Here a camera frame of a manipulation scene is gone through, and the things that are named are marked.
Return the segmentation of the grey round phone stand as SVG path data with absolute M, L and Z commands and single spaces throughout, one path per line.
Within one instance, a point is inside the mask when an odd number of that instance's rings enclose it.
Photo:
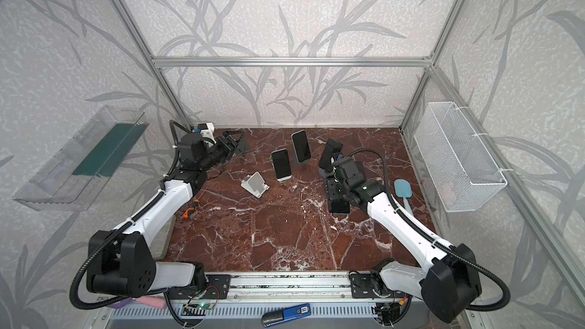
M 251 150 L 249 143 L 246 141 L 245 136 L 241 133 L 239 135 L 239 139 L 237 140 L 236 149 L 234 154 L 237 156 L 242 156 L 248 153 Z

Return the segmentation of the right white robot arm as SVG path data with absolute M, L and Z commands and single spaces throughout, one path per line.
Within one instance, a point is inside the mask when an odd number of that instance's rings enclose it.
M 500 277 L 477 264 L 473 251 L 454 246 L 419 222 L 390 193 L 388 182 L 369 179 L 352 155 L 327 147 L 319 160 L 326 174 L 328 201 L 347 210 L 357 207 L 408 249 L 416 267 L 395 260 L 373 269 L 379 295 L 401 291 L 422 299 L 445 323 L 465 310 L 493 312 L 506 307 L 510 289 Z

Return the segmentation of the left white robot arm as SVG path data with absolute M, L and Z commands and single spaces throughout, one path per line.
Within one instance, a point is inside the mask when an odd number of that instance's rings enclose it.
M 177 134 L 181 125 L 169 123 L 172 166 L 159 188 L 140 210 L 116 228 L 100 230 L 88 242 L 88 257 L 73 278 L 69 301 L 81 310 L 100 309 L 128 298 L 140 298 L 184 287 L 203 292 L 208 285 L 202 264 L 158 262 L 150 246 L 161 228 L 201 190 L 208 170 L 249 149 L 243 132 L 227 130 L 215 137 L 198 127 Z

